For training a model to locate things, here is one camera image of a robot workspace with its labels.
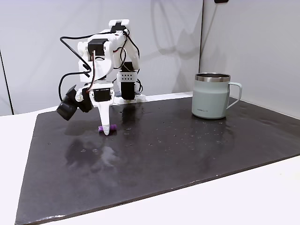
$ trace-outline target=mug handle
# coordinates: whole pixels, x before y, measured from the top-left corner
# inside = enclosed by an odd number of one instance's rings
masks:
[[[228,106],[226,109],[229,109],[231,106],[233,106],[235,103],[237,103],[238,101],[240,101],[240,98],[242,97],[242,90],[243,90],[243,87],[240,83],[235,83],[235,82],[229,82],[229,85],[235,85],[235,86],[238,86],[240,88],[240,91],[239,91],[239,99],[236,100],[234,103],[232,103],[230,106]]]

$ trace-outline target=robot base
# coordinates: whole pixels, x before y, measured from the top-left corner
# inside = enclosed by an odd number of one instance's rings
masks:
[[[134,100],[124,100],[122,97],[114,97],[114,103],[116,105],[124,105],[130,103],[137,103],[137,102],[145,102],[146,96],[145,95],[136,95]]]

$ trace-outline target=white wall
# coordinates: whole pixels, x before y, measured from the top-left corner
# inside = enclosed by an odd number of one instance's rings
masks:
[[[0,0],[0,47],[15,113],[58,105],[58,84],[78,71],[59,40],[129,19],[141,51],[144,94],[190,91],[198,71],[202,0]],[[77,50],[78,41],[69,41]],[[108,78],[113,80],[115,73]],[[62,93],[79,76],[64,80]]]
[[[5,84],[2,61],[0,58],[0,116],[11,115],[8,91]]]
[[[243,100],[300,118],[299,22],[299,0],[204,0],[200,71],[230,74]]]

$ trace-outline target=purple object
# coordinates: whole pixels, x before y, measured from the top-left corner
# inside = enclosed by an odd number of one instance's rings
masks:
[[[112,124],[109,126],[109,130],[110,131],[115,131],[117,130],[117,125],[116,124]],[[102,126],[99,126],[99,132],[103,132],[103,127]]]

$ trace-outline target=wire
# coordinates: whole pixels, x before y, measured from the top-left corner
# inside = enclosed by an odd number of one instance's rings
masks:
[[[95,82],[95,77],[96,77],[95,54],[96,54],[96,51],[94,50],[93,54],[92,54],[92,60],[93,60],[93,79],[92,79],[92,82],[90,83],[90,87],[86,90],[86,93],[88,93],[90,91],[90,89],[92,88],[92,86],[93,86],[93,84]]]
[[[144,90],[144,87],[141,84],[141,81],[139,79],[137,79],[137,82],[140,84],[140,88],[139,88],[139,93],[137,93],[138,95],[142,93],[142,91]]]
[[[114,32],[104,32],[104,33],[98,33],[98,34],[113,34]],[[86,35],[86,36],[82,36],[82,37],[66,37],[66,36],[63,36],[60,38],[60,41],[71,51],[74,53],[74,55],[76,55],[84,64],[85,66],[88,68],[88,71],[84,71],[84,72],[73,72],[73,73],[68,73],[68,74],[65,74],[62,76],[62,78],[60,79],[60,83],[58,85],[58,95],[60,97],[60,100],[62,101],[62,97],[61,97],[61,84],[62,84],[62,81],[64,80],[65,77],[69,76],[69,75],[79,75],[79,74],[85,74],[86,76],[89,76],[88,73],[91,72],[91,68],[90,66],[88,65],[88,63],[73,49],[71,48],[71,46],[69,46],[65,41],[64,39],[69,39],[69,40],[79,40],[79,39],[84,39],[84,38],[90,38],[92,37],[93,35],[95,34],[91,34],[91,35]]]
[[[119,66],[119,67],[114,67],[114,69],[120,69],[123,65],[124,65],[124,63],[125,63],[125,60],[126,60],[126,51],[124,52],[124,59],[122,60],[122,52],[123,52],[123,50],[125,50],[124,49],[124,46],[126,45],[126,42],[127,42],[127,40],[128,40],[128,36],[127,36],[127,33],[126,33],[126,39],[125,39],[125,41],[124,41],[124,44],[123,44],[123,46],[121,47],[121,51],[120,51],[120,59],[121,59],[121,65]]]
[[[137,54],[138,54],[138,56],[140,58],[140,50],[139,50],[139,48],[135,45],[135,43],[132,41],[132,39],[131,39],[131,37],[129,35],[128,35],[128,39],[133,44],[133,46],[137,49]]]
[[[140,50],[139,48],[136,46],[136,44],[132,41],[131,37],[129,36],[129,34],[127,34],[126,32],[124,33],[126,37],[128,37],[128,39],[130,40],[130,42],[133,44],[133,46],[137,49],[137,54],[140,58]]]

